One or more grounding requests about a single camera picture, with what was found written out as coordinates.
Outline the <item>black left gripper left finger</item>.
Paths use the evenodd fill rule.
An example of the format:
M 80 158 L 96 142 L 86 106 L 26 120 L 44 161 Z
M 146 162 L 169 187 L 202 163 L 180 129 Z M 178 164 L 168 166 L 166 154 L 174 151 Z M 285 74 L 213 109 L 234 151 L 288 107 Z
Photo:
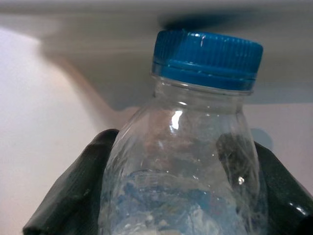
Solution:
M 95 235 L 100 194 L 117 129 L 100 132 L 55 181 L 23 227 L 25 235 Z

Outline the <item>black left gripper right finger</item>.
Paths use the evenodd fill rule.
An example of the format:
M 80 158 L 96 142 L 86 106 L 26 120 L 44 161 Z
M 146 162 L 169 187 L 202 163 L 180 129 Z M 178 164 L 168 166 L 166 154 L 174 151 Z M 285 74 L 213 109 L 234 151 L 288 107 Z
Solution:
M 269 235 L 311 235 L 313 197 L 267 148 L 231 133 L 217 140 L 217 152 L 249 228 L 265 224 Z

